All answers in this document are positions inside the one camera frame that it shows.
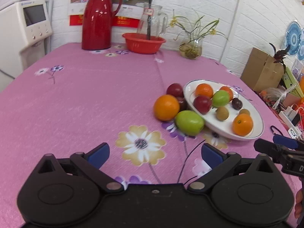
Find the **dark red plum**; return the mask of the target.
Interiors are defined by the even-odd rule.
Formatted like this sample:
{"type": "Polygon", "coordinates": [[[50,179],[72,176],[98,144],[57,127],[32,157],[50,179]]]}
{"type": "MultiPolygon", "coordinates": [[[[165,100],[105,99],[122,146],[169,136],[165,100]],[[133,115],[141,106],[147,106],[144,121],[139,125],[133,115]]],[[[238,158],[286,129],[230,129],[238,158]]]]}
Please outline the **dark red plum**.
{"type": "Polygon", "coordinates": [[[178,84],[178,83],[173,83],[173,84],[171,84],[167,88],[166,94],[172,95],[172,96],[174,96],[176,98],[177,97],[183,98],[184,97],[184,95],[183,95],[183,87],[180,84],[178,84]]]}

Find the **large orange green navel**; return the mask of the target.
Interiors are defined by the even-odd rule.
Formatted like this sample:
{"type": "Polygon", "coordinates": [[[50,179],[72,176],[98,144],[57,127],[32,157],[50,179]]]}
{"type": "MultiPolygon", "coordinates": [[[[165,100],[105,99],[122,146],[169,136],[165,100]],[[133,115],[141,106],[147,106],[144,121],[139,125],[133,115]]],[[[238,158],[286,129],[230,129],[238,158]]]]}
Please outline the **large orange green navel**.
{"type": "Polygon", "coordinates": [[[232,122],[232,131],[239,136],[250,134],[253,129],[253,120],[250,115],[242,113],[235,117],[232,122]]]}

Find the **large green mango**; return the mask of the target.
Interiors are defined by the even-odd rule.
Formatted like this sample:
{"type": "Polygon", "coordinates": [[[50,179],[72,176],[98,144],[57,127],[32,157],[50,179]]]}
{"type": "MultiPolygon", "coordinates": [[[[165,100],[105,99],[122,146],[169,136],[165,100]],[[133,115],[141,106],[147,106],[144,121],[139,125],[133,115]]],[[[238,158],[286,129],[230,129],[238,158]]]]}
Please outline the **large green mango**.
{"type": "Polygon", "coordinates": [[[205,121],[196,112],[184,110],[176,115],[175,124],[182,133],[196,136],[204,128],[205,121]]]}

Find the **red thermos jug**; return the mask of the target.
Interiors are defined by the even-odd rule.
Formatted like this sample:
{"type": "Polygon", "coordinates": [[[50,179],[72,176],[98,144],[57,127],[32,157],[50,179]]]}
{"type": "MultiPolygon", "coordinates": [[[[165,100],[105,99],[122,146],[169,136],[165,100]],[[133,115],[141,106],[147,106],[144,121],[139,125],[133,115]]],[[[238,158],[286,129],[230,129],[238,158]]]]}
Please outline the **red thermos jug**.
{"type": "Polygon", "coordinates": [[[111,47],[112,18],[118,13],[123,0],[112,10],[112,0],[89,0],[83,15],[81,47],[87,51],[111,47]]]}

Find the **dark cherry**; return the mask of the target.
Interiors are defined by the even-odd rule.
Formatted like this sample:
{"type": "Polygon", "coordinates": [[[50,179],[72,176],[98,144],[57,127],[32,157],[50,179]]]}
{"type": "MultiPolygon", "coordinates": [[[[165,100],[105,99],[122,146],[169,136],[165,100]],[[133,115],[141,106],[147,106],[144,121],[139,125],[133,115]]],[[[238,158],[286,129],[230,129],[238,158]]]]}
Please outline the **dark cherry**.
{"type": "Polygon", "coordinates": [[[231,105],[232,105],[233,109],[235,109],[235,110],[237,110],[237,111],[241,110],[242,107],[243,107],[243,103],[242,103],[242,101],[239,99],[239,97],[240,97],[240,94],[238,93],[238,94],[237,94],[237,97],[234,97],[234,98],[232,99],[232,101],[231,101],[231,105]]]}

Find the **small mandarin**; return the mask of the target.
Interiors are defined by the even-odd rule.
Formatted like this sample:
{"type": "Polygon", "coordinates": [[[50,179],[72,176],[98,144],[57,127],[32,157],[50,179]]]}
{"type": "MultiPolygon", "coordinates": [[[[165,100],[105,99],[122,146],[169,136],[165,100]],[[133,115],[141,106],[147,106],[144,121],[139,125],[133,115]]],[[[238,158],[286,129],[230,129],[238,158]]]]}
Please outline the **small mandarin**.
{"type": "Polygon", "coordinates": [[[232,89],[230,87],[228,87],[228,86],[222,86],[220,88],[220,90],[223,90],[223,91],[225,91],[225,92],[227,92],[229,94],[229,101],[231,101],[233,99],[233,91],[232,91],[232,89]]]}

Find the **small green fruit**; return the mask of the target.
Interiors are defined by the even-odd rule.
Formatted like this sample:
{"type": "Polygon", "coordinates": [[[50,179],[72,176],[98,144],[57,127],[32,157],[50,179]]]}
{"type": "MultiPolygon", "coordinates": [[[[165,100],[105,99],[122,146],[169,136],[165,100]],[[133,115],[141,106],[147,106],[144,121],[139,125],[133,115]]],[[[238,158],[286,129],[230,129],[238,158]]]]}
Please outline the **small green fruit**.
{"type": "Polygon", "coordinates": [[[224,90],[217,91],[212,97],[212,107],[218,108],[230,102],[230,95],[224,90]]]}

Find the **mandarin with stem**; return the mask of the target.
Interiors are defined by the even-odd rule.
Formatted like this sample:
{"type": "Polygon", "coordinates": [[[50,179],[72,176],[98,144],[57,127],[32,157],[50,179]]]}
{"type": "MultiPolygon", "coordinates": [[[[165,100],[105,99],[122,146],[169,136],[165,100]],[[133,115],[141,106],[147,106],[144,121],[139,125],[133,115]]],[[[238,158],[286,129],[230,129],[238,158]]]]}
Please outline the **mandarin with stem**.
{"type": "Polygon", "coordinates": [[[209,84],[201,83],[195,89],[195,96],[213,97],[213,89],[209,84]]]}

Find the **pink floral tablecloth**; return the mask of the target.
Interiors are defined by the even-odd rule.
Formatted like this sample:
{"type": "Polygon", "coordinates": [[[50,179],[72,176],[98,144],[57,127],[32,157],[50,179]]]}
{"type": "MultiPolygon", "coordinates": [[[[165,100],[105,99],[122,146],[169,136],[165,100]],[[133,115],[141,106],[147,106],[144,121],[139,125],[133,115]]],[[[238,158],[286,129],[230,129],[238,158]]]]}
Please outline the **pink floral tablecloth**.
{"type": "Polygon", "coordinates": [[[182,58],[176,51],[154,55],[123,45],[84,51],[77,43],[47,54],[1,92],[1,227],[20,227],[17,195],[46,153],[68,158],[106,142],[110,158],[101,170],[130,183],[185,183],[203,175],[200,142],[253,158],[253,141],[238,142],[204,129],[194,138],[173,122],[155,119],[153,105],[169,85],[196,79],[233,87],[259,111],[263,139],[271,126],[286,129],[239,77],[215,60],[182,58]]]}

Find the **red apple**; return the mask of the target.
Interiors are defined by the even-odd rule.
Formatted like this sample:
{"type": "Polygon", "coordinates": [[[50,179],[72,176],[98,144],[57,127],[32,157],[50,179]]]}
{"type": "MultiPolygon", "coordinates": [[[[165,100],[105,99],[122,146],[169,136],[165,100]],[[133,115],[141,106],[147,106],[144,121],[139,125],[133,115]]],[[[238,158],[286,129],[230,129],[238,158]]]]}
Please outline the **red apple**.
{"type": "Polygon", "coordinates": [[[193,105],[201,114],[207,114],[212,107],[212,100],[207,96],[199,95],[194,99],[193,105]]]}

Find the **brown longan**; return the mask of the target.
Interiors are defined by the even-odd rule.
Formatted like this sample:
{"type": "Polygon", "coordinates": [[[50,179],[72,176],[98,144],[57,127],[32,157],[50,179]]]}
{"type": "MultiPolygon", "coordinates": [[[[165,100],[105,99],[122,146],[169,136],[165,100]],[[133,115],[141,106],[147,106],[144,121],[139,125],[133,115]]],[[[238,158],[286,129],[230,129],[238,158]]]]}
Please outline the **brown longan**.
{"type": "Polygon", "coordinates": [[[226,107],[218,107],[216,110],[216,118],[219,121],[225,121],[229,117],[229,111],[226,107]]]}
{"type": "Polygon", "coordinates": [[[247,110],[247,109],[241,109],[241,110],[239,111],[239,115],[240,115],[240,114],[247,114],[247,115],[250,116],[250,111],[247,110]]]}

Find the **dark red leaf plant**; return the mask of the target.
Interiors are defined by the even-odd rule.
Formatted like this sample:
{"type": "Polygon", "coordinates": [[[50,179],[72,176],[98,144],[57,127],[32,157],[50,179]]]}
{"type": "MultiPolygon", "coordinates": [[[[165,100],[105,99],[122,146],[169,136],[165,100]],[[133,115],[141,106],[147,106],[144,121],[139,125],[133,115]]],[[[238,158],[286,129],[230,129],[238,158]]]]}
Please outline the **dark red leaf plant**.
{"type": "Polygon", "coordinates": [[[285,56],[287,55],[287,53],[289,52],[291,45],[289,44],[286,47],[286,49],[282,49],[282,50],[277,51],[276,47],[272,43],[269,43],[269,44],[272,46],[272,48],[274,50],[274,56],[273,56],[274,63],[281,63],[282,66],[283,66],[283,72],[286,73],[286,68],[287,67],[284,63],[284,59],[285,59],[285,56]]]}

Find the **large orange rear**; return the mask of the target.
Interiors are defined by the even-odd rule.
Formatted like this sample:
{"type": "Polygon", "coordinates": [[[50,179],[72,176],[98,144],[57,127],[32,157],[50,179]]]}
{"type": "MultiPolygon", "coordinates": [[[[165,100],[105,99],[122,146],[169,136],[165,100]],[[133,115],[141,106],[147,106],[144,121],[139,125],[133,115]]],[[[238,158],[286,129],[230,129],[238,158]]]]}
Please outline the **large orange rear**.
{"type": "Polygon", "coordinates": [[[162,95],[154,103],[153,112],[156,119],[170,121],[180,111],[178,99],[172,95],[162,95]]]}

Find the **white plastic bag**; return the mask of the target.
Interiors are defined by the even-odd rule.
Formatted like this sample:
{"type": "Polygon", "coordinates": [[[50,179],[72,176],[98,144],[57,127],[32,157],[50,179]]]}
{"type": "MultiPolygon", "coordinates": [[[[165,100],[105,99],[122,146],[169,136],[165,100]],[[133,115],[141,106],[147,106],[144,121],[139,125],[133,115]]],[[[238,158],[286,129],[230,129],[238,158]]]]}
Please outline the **white plastic bag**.
{"type": "Polygon", "coordinates": [[[267,88],[260,92],[260,95],[267,101],[274,101],[274,104],[271,104],[271,107],[275,110],[278,106],[285,100],[288,93],[290,93],[293,89],[295,89],[296,84],[292,84],[287,89],[279,89],[279,88],[267,88]]]}

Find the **white power strip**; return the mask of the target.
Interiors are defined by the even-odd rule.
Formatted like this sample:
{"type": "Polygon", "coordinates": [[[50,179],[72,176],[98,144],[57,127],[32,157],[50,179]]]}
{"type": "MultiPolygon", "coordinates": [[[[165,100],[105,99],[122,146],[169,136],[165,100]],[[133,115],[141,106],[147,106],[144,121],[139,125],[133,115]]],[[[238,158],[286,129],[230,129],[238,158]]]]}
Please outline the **white power strip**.
{"type": "Polygon", "coordinates": [[[288,106],[285,111],[279,112],[279,117],[284,122],[289,136],[293,139],[303,139],[303,128],[299,127],[301,122],[300,112],[288,106]]]}

